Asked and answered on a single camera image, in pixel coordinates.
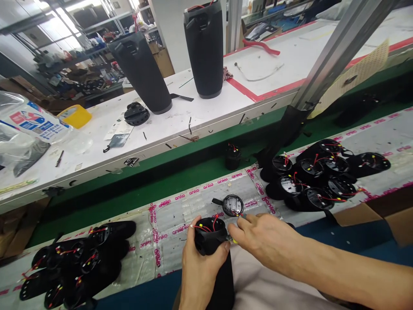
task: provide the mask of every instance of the yellow tape roll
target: yellow tape roll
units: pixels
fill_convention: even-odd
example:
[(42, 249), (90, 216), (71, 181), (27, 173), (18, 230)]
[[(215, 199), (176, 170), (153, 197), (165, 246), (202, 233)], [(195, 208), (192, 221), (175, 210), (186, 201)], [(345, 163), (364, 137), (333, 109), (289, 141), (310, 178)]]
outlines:
[(86, 125), (88, 121), (90, 121), (92, 114), (90, 114), (81, 105), (74, 105), (60, 112), (57, 117), (61, 121), (79, 129)]

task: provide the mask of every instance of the white table surface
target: white table surface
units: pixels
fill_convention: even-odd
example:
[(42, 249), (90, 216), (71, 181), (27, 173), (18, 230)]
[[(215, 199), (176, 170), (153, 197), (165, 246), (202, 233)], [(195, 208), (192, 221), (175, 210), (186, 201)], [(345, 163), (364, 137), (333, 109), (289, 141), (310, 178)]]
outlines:
[[(390, 44), (393, 45), (393, 49), (402, 48), (409, 44), (411, 46), (413, 44), (412, 15), (413, 6), (393, 11), (354, 59), (373, 51), (375, 46), (378, 46), (387, 37), (390, 37)], [(297, 81), (308, 75), (336, 24), (336, 22), (317, 21), (267, 41), (271, 48), (281, 51), (280, 56), (274, 60), (269, 59), (266, 52), (256, 47), (242, 49), (224, 57), (224, 65), (234, 74), (233, 82), (235, 83), (231, 85), (225, 81), (222, 93), (213, 99), (201, 99), (197, 94), (194, 80), (182, 86), (193, 77), (190, 69), (165, 78), (170, 93), (192, 97), (194, 100), (189, 102), (176, 98), (173, 99), (173, 107), (168, 112), (161, 115), (151, 113), (146, 123), (133, 129), (122, 148), (113, 148), (107, 153), (103, 153), (102, 150), (108, 145), (108, 141), (104, 141), (103, 137), (121, 112), (126, 111), (126, 106), (138, 97), (136, 91), (131, 91), (89, 108), (88, 111), (92, 113), (92, 120), (81, 128), (81, 131), (93, 139), (93, 146), (85, 153), (72, 155), (65, 152), (60, 166), (56, 168), (55, 164), (61, 150), (57, 146), (52, 146), (34, 166), (18, 178), (15, 178), (9, 169), (0, 171), (0, 188), (12, 186), (26, 180), (37, 179), (35, 184), (0, 195), (0, 214), (19, 206), (17, 203), (6, 208), (5, 205), (12, 200), (49, 186), (59, 185), (62, 181), (69, 180), (74, 176), (82, 176), (82, 180), (77, 182), (76, 185), (86, 182), (99, 176), (90, 173), (97, 167), (109, 165), (136, 152), (143, 151), (142, 161), (153, 156), (153, 154), (148, 154), (148, 156), (144, 154), (144, 150), (151, 147), (159, 145), (160, 147), (157, 148), (159, 153), (168, 151), (169, 148), (167, 146), (162, 148), (162, 144), (179, 134), (189, 136), (188, 124), (190, 120), (191, 130), (194, 131), (219, 121), (225, 122), (231, 116), (259, 106), (262, 104), (261, 100), (268, 97), (268, 93), (271, 96), (276, 96), (293, 87), (298, 89), (300, 84)], [(263, 60), (271, 63), (271, 65), (265, 66)], [(272, 70), (275, 63), (283, 63), (284, 66), (279, 72), (263, 81), (248, 82), (234, 67), (234, 62), (239, 62), (241, 66), (249, 70), (249, 73), (254, 73), (251, 67), (266, 71), (268, 68)], [(223, 130), (230, 126), (232, 125), (221, 125), (217, 130)], [(182, 141), (181, 145), (191, 143), (183, 139), (180, 141)]]

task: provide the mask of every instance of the left hand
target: left hand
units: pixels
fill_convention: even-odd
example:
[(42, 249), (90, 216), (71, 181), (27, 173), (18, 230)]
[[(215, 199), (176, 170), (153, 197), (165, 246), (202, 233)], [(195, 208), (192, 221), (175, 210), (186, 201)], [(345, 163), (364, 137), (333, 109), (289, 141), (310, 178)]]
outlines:
[[(191, 223), (196, 225), (198, 215)], [(214, 290), (216, 275), (228, 256), (230, 244), (222, 243), (214, 254), (202, 256), (195, 247), (195, 228), (188, 227), (182, 252), (182, 292), (180, 310), (205, 310)]]

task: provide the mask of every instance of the blue floor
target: blue floor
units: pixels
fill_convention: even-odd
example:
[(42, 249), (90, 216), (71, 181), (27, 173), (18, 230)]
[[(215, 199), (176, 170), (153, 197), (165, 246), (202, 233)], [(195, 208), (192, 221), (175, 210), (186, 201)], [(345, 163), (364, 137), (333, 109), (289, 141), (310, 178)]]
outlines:
[[(413, 267), (413, 245), (399, 248), (384, 220), (351, 226), (335, 226), (327, 219), (299, 227), (299, 233), (325, 244), (360, 255)], [(108, 296), (97, 310), (171, 309), (181, 285), (181, 271)]]

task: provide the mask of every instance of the finger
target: finger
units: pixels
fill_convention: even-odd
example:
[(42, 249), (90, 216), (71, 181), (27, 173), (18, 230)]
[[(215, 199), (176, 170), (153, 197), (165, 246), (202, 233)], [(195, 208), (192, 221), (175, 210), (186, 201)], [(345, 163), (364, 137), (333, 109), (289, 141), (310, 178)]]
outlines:
[(253, 225), (247, 221), (246, 219), (243, 219), (242, 217), (239, 217), (237, 220), (237, 225), (239, 228), (241, 228), (242, 230), (246, 230), (250, 227), (252, 227)]
[(245, 217), (246, 220), (252, 224), (255, 224), (257, 222), (257, 217), (253, 214), (247, 214), (247, 216)]
[(194, 218), (194, 220), (191, 222), (191, 224), (188, 227), (188, 234), (186, 237), (186, 244), (191, 246), (191, 247), (195, 247), (195, 228), (191, 227), (191, 226), (195, 226), (197, 224), (197, 221), (199, 221), (201, 219), (201, 216), (198, 215), (196, 218)]
[(236, 243), (240, 245), (245, 243), (245, 232), (236, 227), (233, 223), (228, 225), (228, 232)]
[(219, 268), (221, 268), (222, 264), (227, 259), (227, 256), (228, 256), (228, 253), (229, 253), (229, 248), (230, 248), (230, 243), (228, 241), (223, 242), (216, 249), (215, 253), (211, 255), (211, 258), (216, 263), (215, 267), (217, 267), (217, 271), (218, 271)]

